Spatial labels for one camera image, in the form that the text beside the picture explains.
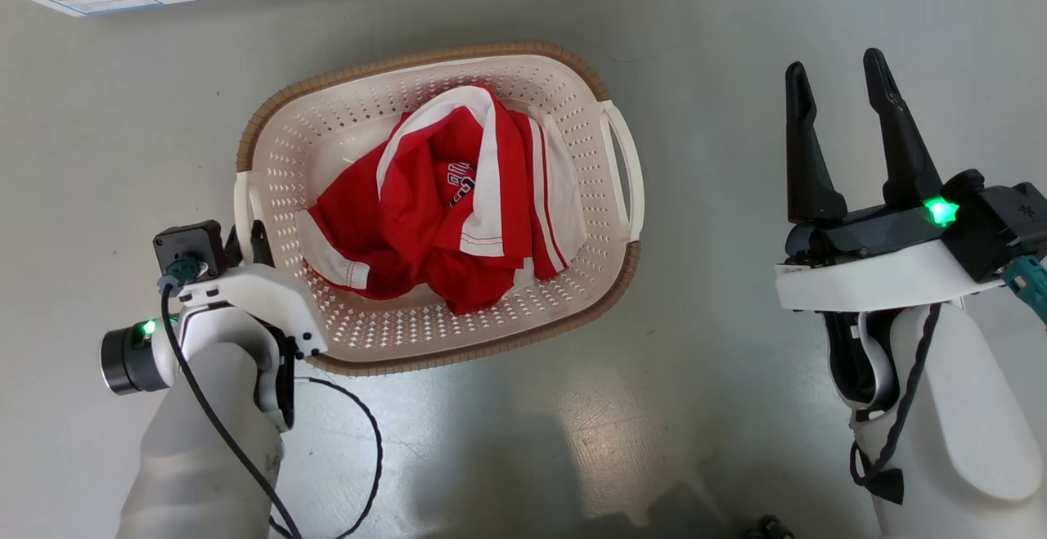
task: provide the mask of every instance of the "black plastic housing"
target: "black plastic housing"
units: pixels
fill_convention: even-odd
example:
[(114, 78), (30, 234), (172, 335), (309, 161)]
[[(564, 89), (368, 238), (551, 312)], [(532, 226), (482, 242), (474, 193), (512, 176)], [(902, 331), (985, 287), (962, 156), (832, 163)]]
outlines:
[(1047, 252), (1047, 200), (1029, 182), (986, 188), (978, 171), (946, 182), (942, 196), (958, 204), (956, 222), (941, 241), (975, 282), (999, 277), (1018, 256)]
[(153, 238), (153, 249), (160, 271), (166, 271), (171, 264), (195, 256), (207, 264), (207, 271), (197, 282), (206, 282), (225, 273), (229, 268), (228, 256), (222, 247), (222, 225), (218, 221), (205, 221), (191, 226), (173, 226)]
[(102, 338), (99, 356), (106, 385), (115, 395), (156, 391), (168, 387), (153, 360), (153, 341), (147, 321), (109, 331)]

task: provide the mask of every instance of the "black cable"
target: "black cable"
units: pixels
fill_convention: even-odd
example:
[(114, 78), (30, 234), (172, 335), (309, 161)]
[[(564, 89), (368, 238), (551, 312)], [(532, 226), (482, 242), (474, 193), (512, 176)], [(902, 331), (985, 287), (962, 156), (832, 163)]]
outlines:
[(291, 531), (285, 535), (285, 537), (288, 537), (289, 539), (302, 539), (302, 534), (298, 533), (297, 525), (294, 524), (294, 520), (291, 519), (291, 515), (287, 512), (287, 508), (284, 507), (284, 502), (281, 501), (280, 496), (276, 496), (276, 491), (273, 490), (269, 480), (262, 475), (262, 472), (254, 467), (254, 464), (252, 464), (250, 457), (244, 453), (244, 450), (237, 445), (237, 441), (232, 439), (232, 435), (229, 434), (227, 428), (225, 428), (224, 424), (222, 424), (222, 422), (218, 419), (218, 414), (215, 413), (215, 409), (210, 407), (209, 402), (207, 402), (207, 399), (204, 398), (203, 390), (200, 389), (200, 384), (197, 383), (196, 377), (193, 375), (193, 370), (190, 368), (190, 364), (185, 360), (185, 356), (182, 355), (181, 346), (175, 338), (175, 330), (171, 325), (171, 309), (168, 307), (171, 301), (171, 293), (173, 289), (174, 286), (171, 285), (171, 283), (168, 283), (168, 285), (163, 287), (163, 293), (160, 294), (160, 315), (163, 320), (163, 330), (168, 334), (168, 341), (171, 342), (171, 350), (175, 353), (175, 359), (178, 360), (178, 366), (182, 368), (182, 375), (185, 376), (185, 381), (188, 383), (190, 389), (193, 390), (193, 395), (195, 395), (197, 402), (200, 403), (200, 408), (203, 409), (203, 413), (206, 414), (207, 420), (214, 425), (215, 430), (218, 431), (222, 441), (225, 442), (225, 445), (229, 446), (229, 450), (231, 450), (237, 458), (240, 459), (240, 463), (243, 464), (247, 472), (251, 474), (254, 481), (262, 487), (266, 496), (268, 496), (269, 499), (272, 500), (273, 506), (276, 507), (276, 510), (280, 512), (280, 516), (284, 517), (284, 520), (287, 521), (287, 525), (291, 527)]
[(894, 424), (891, 425), (891, 430), (887, 433), (887, 445), (884, 446), (884, 450), (881, 451), (876, 462), (871, 467), (866, 468), (865, 475), (857, 473), (857, 456), (862, 453), (862, 449), (857, 446), (857, 441), (851, 446), (851, 476), (854, 479), (854, 484), (859, 486), (864, 487), (872, 481), (875, 476), (879, 475), (879, 472), (884, 471), (887, 462), (891, 461), (891, 457), (894, 456), (894, 452), (898, 448), (901, 428), (906, 426), (906, 420), (909, 418), (909, 409), (912, 408), (913, 401), (916, 399), (916, 387), (919, 385), (920, 378), (923, 377), (927, 356), (931, 352), (931, 341), (934, 339), (934, 328), (938, 325), (939, 315), (941, 315), (941, 305), (931, 305), (931, 314), (923, 321), (923, 335), (921, 335), (919, 342), (916, 342), (916, 361), (913, 363), (912, 370), (909, 372), (908, 380), (906, 380), (906, 394), (898, 402), (898, 411)]
[[(382, 479), (382, 433), (380, 430), (378, 430), (378, 421), (375, 419), (375, 416), (371, 413), (371, 409), (367, 408), (367, 405), (363, 404), (363, 401), (360, 400), (355, 394), (347, 390), (346, 388), (339, 385), (328, 382), (327, 380), (309, 378), (309, 381), (314, 384), (327, 386), (333, 390), (337, 390), (343, 395), (347, 395), (347, 397), (349, 397), (350, 400), (355, 402), (356, 405), (360, 407), (360, 410), (363, 410), (364, 416), (367, 417), (367, 421), (371, 421), (371, 428), (374, 428), (375, 431), (375, 443), (377, 443), (378, 445), (378, 464), (375, 466), (375, 482), (371, 486), (371, 494), (367, 496), (367, 502), (363, 506), (363, 511), (360, 513), (360, 516), (356, 519), (356, 523), (354, 523), (353, 526), (349, 527), (349, 530), (342, 533), (341, 535), (335, 537), (335, 539), (344, 539), (346, 537), (352, 535), (353, 533), (356, 533), (356, 529), (359, 529), (360, 525), (363, 524), (363, 519), (367, 518), (367, 515), (371, 514), (371, 508), (375, 504), (375, 497), (378, 496), (378, 482)], [(285, 537), (286, 539), (292, 539), (291, 534), (288, 533), (286, 529), (281, 526), (280, 523), (276, 522), (276, 519), (274, 519), (273, 517), (269, 517), (269, 526), (273, 527), (273, 530), (275, 530), (276, 533), (280, 533), (281, 537)]]

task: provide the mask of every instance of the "basket rim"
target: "basket rim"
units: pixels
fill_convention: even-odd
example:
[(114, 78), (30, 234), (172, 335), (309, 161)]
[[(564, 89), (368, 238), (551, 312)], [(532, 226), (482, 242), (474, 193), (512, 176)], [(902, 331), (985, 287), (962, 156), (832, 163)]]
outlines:
[[(287, 106), (293, 99), (303, 95), (313, 94), (321, 89), (333, 88), (336, 85), (348, 84), (351, 81), (364, 80), (367, 76), (392, 73), (395, 70), (411, 69), (416, 66), (439, 65), (442, 62), (468, 61), (475, 58), (497, 58), (497, 55), (519, 55), (533, 54), (541, 58), (550, 58), (573, 69), (588, 85), (593, 95), (597, 100), (607, 100), (610, 92), (606, 85), (600, 81), (596, 70), (588, 63), (582, 61), (577, 54), (571, 53), (564, 48), (557, 47), (550, 43), (488, 43), (476, 44), (471, 47), (443, 48), (442, 50), (423, 51), (423, 53), (401, 55), (401, 58), (391, 58), (386, 61), (371, 63), (371, 65), (353, 66), (349, 69), (333, 70), (333, 72), (318, 74), (311, 80), (300, 81), (298, 84), (288, 85), (280, 92), (270, 96), (263, 103), (254, 115), (247, 121), (247, 128), (240, 139), (240, 147), (237, 152), (237, 171), (245, 173), (251, 171), (254, 163), (254, 151), (258, 147), (259, 137), (262, 130), (269, 120), (272, 119), (276, 111)], [(385, 361), (348, 361), (321, 355), (307, 359), (315, 367), (324, 368), (325, 372), (343, 376), (382, 376), (399, 374), (403, 372), (414, 372), (417, 368), (438, 367), (470, 361), (482, 357), (504, 353), (508, 350), (518, 349), (538, 342), (553, 335), (566, 333), (593, 322), (595, 319), (607, 312), (625, 293), (632, 275), (636, 274), (637, 266), (640, 263), (640, 242), (628, 242), (625, 248), (625, 256), (622, 260), (622, 268), (618, 277), (611, 284), (599, 300), (594, 301), (589, 307), (581, 309), (571, 316), (564, 316), (551, 323), (543, 323), (541, 327), (531, 328), (530, 331), (516, 335), (509, 335), (499, 339), (478, 344), (468, 345), (456, 350), (446, 350), (437, 354), (429, 354), (419, 357), (408, 357), (402, 360)]]

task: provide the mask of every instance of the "green led light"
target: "green led light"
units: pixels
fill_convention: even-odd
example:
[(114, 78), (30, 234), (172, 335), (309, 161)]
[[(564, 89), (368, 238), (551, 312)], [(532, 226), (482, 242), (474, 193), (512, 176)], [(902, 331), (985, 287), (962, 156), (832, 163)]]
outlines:
[(932, 197), (931, 200), (925, 201), (923, 206), (931, 211), (931, 219), (938, 226), (949, 226), (956, 222), (956, 210), (959, 206), (952, 201), (946, 201), (942, 197)]

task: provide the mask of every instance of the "camera lens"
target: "camera lens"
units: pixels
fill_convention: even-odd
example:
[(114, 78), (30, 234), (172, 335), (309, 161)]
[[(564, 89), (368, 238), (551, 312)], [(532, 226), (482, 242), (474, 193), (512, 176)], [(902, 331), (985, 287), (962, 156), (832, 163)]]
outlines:
[(102, 337), (102, 376), (116, 395), (156, 391), (168, 387), (153, 360), (156, 321), (109, 331)]

